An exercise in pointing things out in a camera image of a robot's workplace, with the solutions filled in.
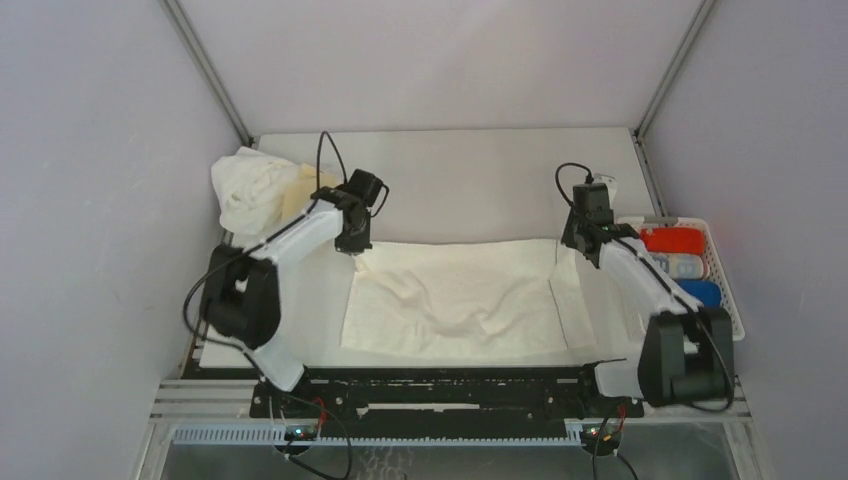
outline gray wall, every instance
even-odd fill
[[[253,134],[635,127],[700,0],[183,0]]]
[[[718,5],[649,133],[675,214],[705,217],[779,478],[844,478],[848,4]]]
[[[153,0],[0,3],[0,477],[126,478],[237,141]]]

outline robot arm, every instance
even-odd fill
[[[371,248],[370,208],[387,188],[375,175],[355,170],[338,187],[323,187],[299,216],[246,255],[241,248],[220,245],[212,252],[200,304],[202,318],[226,337],[240,340],[244,352],[277,388],[290,391],[303,374],[280,337],[280,294],[277,272],[303,260],[328,240],[336,250],[357,255]]]
[[[655,407],[726,396],[732,388],[727,378],[733,378],[727,311],[704,308],[654,263],[630,225],[615,224],[606,185],[576,185],[573,198],[562,243],[610,275],[642,318],[650,319],[638,365],[595,367],[600,393],[644,398]],[[694,353],[684,351],[687,339],[697,347]]]

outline plastic basket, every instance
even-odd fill
[[[730,313],[730,319],[733,322],[733,340],[738,342],[745,338],[745,328],[742,326],[742,319],[739,318],[739,311],[736,309],[736,302],[733,300],[733,293],[730,291],[727,277],[724,275],[724,268],[718,258],[718,251],[716,251],[715,242],[707,222],[700,218],[689,217],[621,217],[618,222],[629,223],[637,232],[642,228],[653,227],[690,227],[703,232],[707,245],[702,257],[709,268],[709,275],[707,275],[706,280],[715,283],[721,290],[721,306]],[[639,323],[644,333],[644,321]]]

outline blue object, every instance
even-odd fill
[[[689,295],[697,298],[705,307],[721,306],[721,289],[708,280],[679,280],[678,285]]]

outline red bottle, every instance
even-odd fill
[[[706,248],[704,234],[695,228],[645,228],[642,229],[641,237],[649,252],[702,255]]]

